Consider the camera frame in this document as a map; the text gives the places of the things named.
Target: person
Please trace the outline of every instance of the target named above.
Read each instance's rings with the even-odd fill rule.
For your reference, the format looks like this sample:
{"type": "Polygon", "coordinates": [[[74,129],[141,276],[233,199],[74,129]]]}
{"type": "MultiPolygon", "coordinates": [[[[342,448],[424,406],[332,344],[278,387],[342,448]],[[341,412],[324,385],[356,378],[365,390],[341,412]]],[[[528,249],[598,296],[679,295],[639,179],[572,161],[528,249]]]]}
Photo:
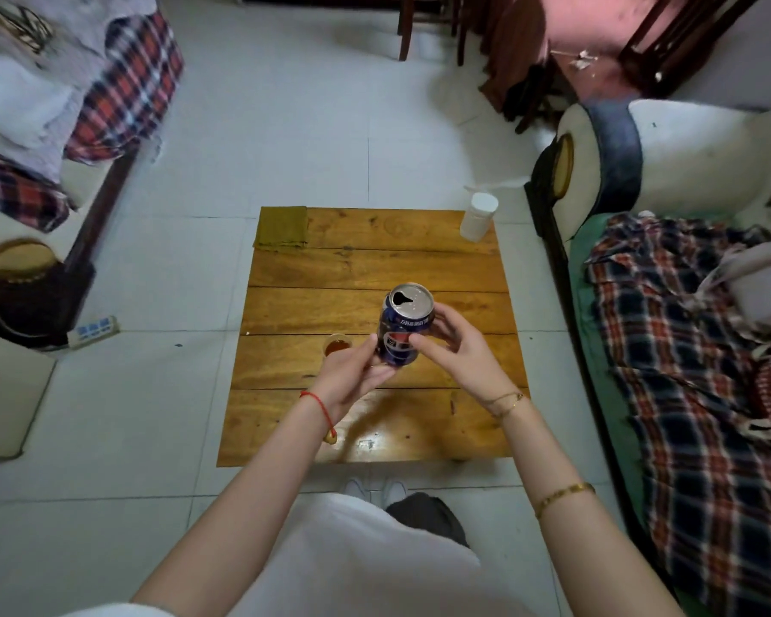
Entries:
{"type": "MultiPolygon", "coordinates": [[[[502,425],[574,615],[682,615],[483,335],[451,307],[438,303],[435,312],[431,335],[446,345],[417,334],[411,345],[502,425]]],[[[359,497],[321,494],[292,509],[326,435],[326,417],[336,424],[394,375],[376,348],[371,335],[326,357],[310,395],[291,407],[131,602],[78,614],[531,615],[481,569],[459,522],[435,498],[414,494],[386,512],[359,497]]]]}

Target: blue pepsi can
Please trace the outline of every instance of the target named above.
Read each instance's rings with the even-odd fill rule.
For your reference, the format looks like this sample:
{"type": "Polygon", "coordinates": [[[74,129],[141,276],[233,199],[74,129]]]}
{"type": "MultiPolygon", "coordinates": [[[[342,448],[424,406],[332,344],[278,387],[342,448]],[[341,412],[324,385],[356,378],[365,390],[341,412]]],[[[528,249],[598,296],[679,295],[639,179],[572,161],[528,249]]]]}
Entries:
{"type": "Polygon", "coordinates": [[[400,284],[385,297],[377,330],[380,358],[392,366],[406,366],[417,358],[409,336],[425,335],[434,320],[434,298],[420,284],[400,284]]]}

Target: dark pants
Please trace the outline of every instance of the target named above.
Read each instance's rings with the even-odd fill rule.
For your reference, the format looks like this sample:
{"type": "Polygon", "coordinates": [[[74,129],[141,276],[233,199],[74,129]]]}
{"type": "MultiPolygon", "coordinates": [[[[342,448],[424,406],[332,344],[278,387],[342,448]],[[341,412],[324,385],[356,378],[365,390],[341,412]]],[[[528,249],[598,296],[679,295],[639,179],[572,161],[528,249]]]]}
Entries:
{"type": "Polygon", "coordinates": [[[417,492],[386,508],[386,513],[409,528],[427,530],[433,535],[452,539],[466,548],[465,530],[439,497],[417,492]]]}

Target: wooden plank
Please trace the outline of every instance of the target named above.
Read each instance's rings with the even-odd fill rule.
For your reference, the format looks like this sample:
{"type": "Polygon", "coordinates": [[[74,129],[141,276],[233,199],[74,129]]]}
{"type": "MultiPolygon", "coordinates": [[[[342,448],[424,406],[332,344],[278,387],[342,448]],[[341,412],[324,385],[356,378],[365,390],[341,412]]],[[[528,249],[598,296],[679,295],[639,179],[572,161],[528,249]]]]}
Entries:
{"type": "MultiPolygon", "coordinates": [[[[296,390],[232,390],[217,465],[242,466],[297,401],[296,390]]],[[[375,390],[336,426],[318,462],[465,460],[509,456],[494,418],[460,389],[375,390]]]]}
{"type": "MultiPolygon", "coordinates": [[[[377,330],[386,291],[249,288],[240,335],[366,333],[377,330]]],[[[516,333],[508,294],[436,292],[483,333],[516,333]]]]}
{"type": "Polygon", "coordinates": [[[496,255],[494,225],[478,243],[460,236],[460,210],[308,209],[308,246],[496,255]]]}
{"type": "Polygon", "coordinates": [[[249,286],[391,290],[415,281],[432,292],[508,292],[500,256],[425,251],[255,250],[249,286]]]}
{"type": "MultiPolygon", "coordinates": [[[[364,335],[352,335],[360,344],[364,335]]],[[[232,389],[305,389],[322,364],[324,335],[241,335],[237,341],[232,389]]],[[[511,380],[526,387],[517,334],[486,335],[497,361],[511,380]]],[[[457,387],[445,371],[420,355],[385,383],[386,387],[457,387]]]]}

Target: tiled floor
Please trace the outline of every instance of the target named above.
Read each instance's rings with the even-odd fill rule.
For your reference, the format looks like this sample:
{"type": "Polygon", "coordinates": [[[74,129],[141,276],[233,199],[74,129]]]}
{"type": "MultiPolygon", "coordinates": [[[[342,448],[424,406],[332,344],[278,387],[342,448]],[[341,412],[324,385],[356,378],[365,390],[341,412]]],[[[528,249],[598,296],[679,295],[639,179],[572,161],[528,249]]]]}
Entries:
{"type": "MultiPolygon", "coordinates": [[[[454,41],[418,25],[399,64],[395,13],[161,2],[185,82],[84,309],[125,331],[62,358],[25,455],[0,463],[0,614],[125,600],[233,476],[215,458],[261,206],[460,209],[464,186],[529,175],[548,142],[477,92],[476,39],[459,69],[454,41]]],[[[616,509],[543,246],[521,190],[497,194],[532,396],[616,509]]],[[[509,460],[319,466],[303,491],[350,475],[434,490],[510,590],[568,614],[509,460]]]]}

